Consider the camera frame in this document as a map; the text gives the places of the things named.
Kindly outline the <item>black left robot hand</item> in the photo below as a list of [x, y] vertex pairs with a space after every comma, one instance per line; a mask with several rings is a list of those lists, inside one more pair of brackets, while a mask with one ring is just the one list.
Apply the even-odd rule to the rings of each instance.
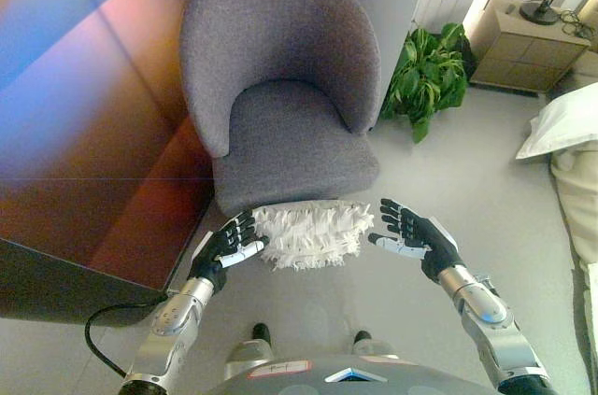
[[201, 248], [192, 256], [188, 278], [200, 278], [218, 293], [226, 283], [226, 270], [257, 255], [269, 244], [267, 235], [256, 233], [255, 217], [250, 210], [229, 219], [219, 230], [208, 232]]

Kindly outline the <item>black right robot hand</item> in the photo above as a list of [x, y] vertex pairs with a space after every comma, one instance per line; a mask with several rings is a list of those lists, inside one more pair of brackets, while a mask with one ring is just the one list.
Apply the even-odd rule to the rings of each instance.
[[451, 236], [433, 222], [419, 216], [392, 199], [380, 200], [381, 220], [391, 236], [369, 233], [368, 241], [392, 253], [420, 260], [423, 273], [436, 284], [440, 273], [455, 266], [465, 266]]

